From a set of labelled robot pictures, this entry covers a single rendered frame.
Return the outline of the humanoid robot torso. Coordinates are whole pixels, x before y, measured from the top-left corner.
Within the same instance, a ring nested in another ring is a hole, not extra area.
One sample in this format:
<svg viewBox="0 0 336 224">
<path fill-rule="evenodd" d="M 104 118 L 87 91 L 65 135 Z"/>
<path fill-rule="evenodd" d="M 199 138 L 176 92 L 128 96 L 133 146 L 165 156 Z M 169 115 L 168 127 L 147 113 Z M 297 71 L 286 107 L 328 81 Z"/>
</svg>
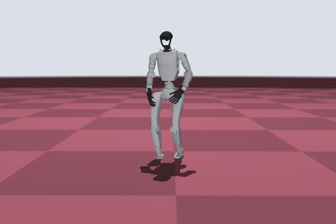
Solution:
<svg viewBox="0 0 336 224">
<path fill-rule="evenodd" d="M 180 71 L 180 60 L 177 58 L 177 50 L 169 49 L 172 50 L 169 52 L 163 52 L 163 50 L 160 49 L 160 51 L 157 52 L 156 59 L 159 75 L 162 81 L 168 81 L 164 83 L 165 88 L 162 89 L 162 98 L 163 100 L 169 100 L 169 98 L 174 95 L 170 95 L 170 93 L 177 91 L 177 88 L 174 87 L 174 84 L 171 81 L 177 79 L 177 75 Z M 172 99 L 170 99 L 170 101 Z"/>
</svg>

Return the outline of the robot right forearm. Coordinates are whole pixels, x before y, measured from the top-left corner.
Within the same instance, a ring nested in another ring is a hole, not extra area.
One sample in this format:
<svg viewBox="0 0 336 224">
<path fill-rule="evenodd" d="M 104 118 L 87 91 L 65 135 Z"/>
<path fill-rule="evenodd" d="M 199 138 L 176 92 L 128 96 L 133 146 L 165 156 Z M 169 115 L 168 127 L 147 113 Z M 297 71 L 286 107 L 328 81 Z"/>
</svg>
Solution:
<svg viewBox="0 0 336 224">
<path fill-rule="evenodd" d="M 146 78 L 146 93 L 148 92 L 148 88 L 151 88 L 152 91 L 152 87 L 153 87 L 153 79 L 149 77 L 149 72 L 147 73 L 147 78 Z"/>
</svg>

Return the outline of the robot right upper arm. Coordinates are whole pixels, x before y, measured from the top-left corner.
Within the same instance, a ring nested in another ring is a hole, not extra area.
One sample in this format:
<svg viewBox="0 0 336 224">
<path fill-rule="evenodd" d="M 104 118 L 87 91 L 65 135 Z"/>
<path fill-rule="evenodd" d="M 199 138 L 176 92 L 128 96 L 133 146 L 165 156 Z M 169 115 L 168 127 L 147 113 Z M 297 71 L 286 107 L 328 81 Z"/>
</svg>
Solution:
<svg viewBox="0 0 336 224">
<path fill-rule="evenodd" d="M 155 76 L 155 72 L 154 72 L 154 68 L 155 68 L 155 64 L 156 64 L 156 54 L 157 52 L 155 53 L 152 53 L 150 54 L 150 61 L 149 61 L 149 77 L 150 78 L 154 78 Z"/>
</svg>

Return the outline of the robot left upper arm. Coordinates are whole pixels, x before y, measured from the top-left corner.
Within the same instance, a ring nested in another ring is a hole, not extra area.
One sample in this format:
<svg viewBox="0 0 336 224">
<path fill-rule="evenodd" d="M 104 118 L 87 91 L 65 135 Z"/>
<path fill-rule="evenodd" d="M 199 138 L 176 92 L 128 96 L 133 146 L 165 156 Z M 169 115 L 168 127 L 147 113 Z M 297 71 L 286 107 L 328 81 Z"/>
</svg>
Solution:
<svg viewBox="0 0 336 224">
<path fill-rule="evenodd" d="M 189 70 L 191 71 L 190 64 L 187 59 L 187 55 L 184 52 L 176 52 L 176 54 L 177 54 L 177 58 L 182 61 L 181 63 L 185 69 L 184 76 L 187 76 L 188 71 Z"/>
</svg>

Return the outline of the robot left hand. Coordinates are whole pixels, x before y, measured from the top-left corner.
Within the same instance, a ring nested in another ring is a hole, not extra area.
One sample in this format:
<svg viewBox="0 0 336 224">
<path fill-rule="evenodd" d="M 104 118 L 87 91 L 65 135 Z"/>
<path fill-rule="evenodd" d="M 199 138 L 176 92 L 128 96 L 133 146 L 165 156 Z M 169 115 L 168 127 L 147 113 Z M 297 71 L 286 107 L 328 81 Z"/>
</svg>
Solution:
<svg viewBox="0 0 336 224">
<path fill-rule="evenodd" d="M 183 86 L 183 85 L 182 85 L 182 86 Z M 176 98 L 172 103 L 174 103 L 174 104 L 178 103 L 179 99 L 182 97 L 182 93 L 185 92 L 185 91 L 183 91 L 183 90 L 181 89 L 182 86 L 180 86 L 180 88 L 179 88 L 177 91 L 170 93 L 170 95 L 171 95 L 171 94 L 174 94 L 174 95 L 173 95 L 171 98 L 169 98 L 169 100 L 172 99 L 172 98 L 175 96 L 170 102 L 172 102 L 172 101 Z M 177 99 L 178 99 L 178 100 L 177 100 Z M 177 101 L 176 101 L 176 100 L 177 100 Z M 175 101 L 176 101 L 176 102 L 175 102 Z"/>
</svg>

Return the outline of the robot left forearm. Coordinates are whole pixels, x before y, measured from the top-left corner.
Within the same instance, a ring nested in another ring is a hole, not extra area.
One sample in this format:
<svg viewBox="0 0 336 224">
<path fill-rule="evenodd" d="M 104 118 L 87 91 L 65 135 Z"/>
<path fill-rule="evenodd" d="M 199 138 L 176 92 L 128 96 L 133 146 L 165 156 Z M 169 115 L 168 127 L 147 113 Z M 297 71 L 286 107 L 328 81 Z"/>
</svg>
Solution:
<svg viewBox="0 0 336 224">
<path fill-rule="evenodd" d="M 182 90 L 183 91 L 185 91 L 186 89 L 187 89 L 187 87 L 188 87 L 188 85 L 189 85 L 189 83 L 190 83 L 190 81 L 191 81 L 191 79 L 192 79 L 192 76 L 193 76 L 193 73 L 192 73 L 192 71 L 188 71 L 188 75 L 187 76 L 185 76 L 184 77 L 184 81 L 183 81 L 183 83 L 182 83 Z"/>
</svg>

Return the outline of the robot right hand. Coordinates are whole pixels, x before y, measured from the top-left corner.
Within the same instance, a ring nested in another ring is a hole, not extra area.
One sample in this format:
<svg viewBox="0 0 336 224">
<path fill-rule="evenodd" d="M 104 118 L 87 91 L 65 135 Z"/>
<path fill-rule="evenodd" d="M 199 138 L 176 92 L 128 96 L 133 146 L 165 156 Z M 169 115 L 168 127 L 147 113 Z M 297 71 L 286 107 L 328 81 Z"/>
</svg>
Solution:
<svg viewBox="0 0 336 224">
<path fill-rule="evenodd" d="M 156 105 L 154 103 L 156 103 L 156 102 L 152 101 L 152 98 L 154 99 L 154 97 L 151 96 L 152 95 L 151 88 L 148 88 L 148 92 L 146 94 L 148 96 L 148 101 L 149 101 L 150 106 L 154 107 Z"/>
</svg>

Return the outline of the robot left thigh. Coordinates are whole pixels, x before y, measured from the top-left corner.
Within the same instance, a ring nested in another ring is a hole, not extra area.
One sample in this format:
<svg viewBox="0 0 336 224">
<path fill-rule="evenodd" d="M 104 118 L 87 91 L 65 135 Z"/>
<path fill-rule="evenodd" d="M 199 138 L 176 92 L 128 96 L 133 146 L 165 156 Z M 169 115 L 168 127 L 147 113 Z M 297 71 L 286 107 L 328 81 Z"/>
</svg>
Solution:
<svg viewBox="0 0 336 224">
<path fill-rule="evenodd" d="M 171 133 L 176 133 L 177 134 L 176 130 L 179 128 L 179 125 L 180 125 L 180 118 L 181 118 L 184 102 L 185 102 L 185 96 L 184 96 L 184 94 L 182 94 L 182 97 L 179 99 L 178 103 L 176 103 L 176 104 L 173 103 Z"/>
</svg>

